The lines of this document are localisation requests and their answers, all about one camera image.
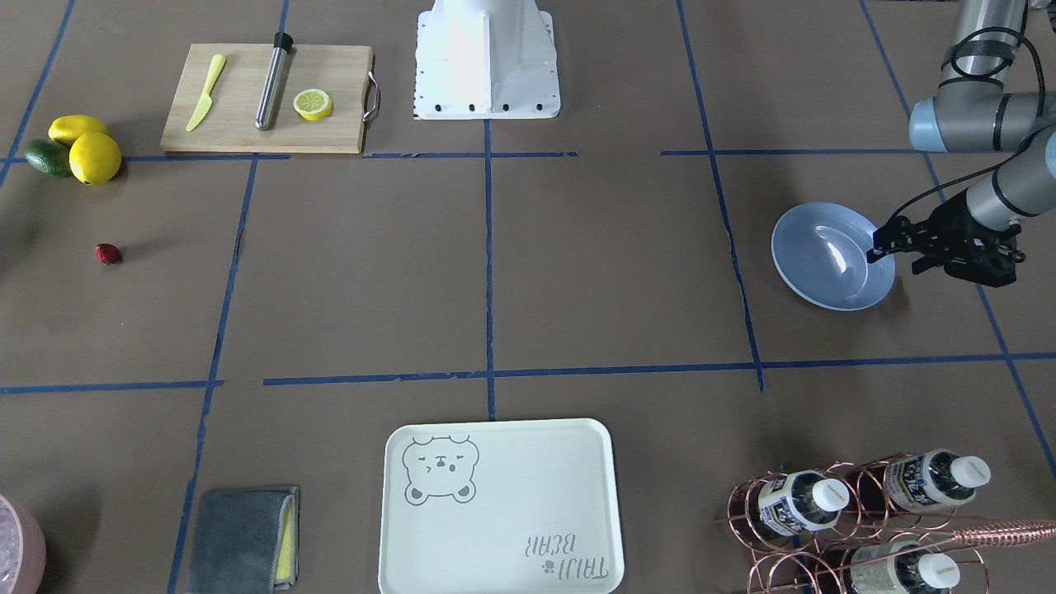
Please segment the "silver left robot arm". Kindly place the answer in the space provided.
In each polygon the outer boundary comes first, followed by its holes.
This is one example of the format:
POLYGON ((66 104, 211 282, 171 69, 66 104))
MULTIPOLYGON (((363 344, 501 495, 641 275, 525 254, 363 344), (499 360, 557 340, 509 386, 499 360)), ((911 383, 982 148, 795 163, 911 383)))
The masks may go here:
POLYGON ((1025 1, 963 1, 934 97, 910 113, 909 140, 924 152, 1003 152, 961 177, 962 191, 913 222, 898 208, 874 233, 868 263, 916 253, 916 275, 942 268, 961 281, 1003 287, 1025 260, 1025 219, 1055 202, 1054 88, 1026 37, 1025 1))

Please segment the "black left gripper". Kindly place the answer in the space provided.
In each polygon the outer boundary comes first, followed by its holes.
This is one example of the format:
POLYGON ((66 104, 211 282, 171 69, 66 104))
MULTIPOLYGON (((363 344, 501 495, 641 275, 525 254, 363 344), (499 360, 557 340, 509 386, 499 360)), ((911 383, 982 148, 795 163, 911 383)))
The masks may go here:
POLYGON ((866 261, 876 263, 894 253, 913 252, 919 255, 910 267, 914 276, 940 268, 958 281, 1003 287, 1017 281, 1017 266, 1025 261, 1025 252, 1017 245, 1019 233, 1018 218, 999 230, 978 222, 969 214, 967 192, 962 191, 921 222, 888 219, 872 234, 874 245, 866 252, 866 261))

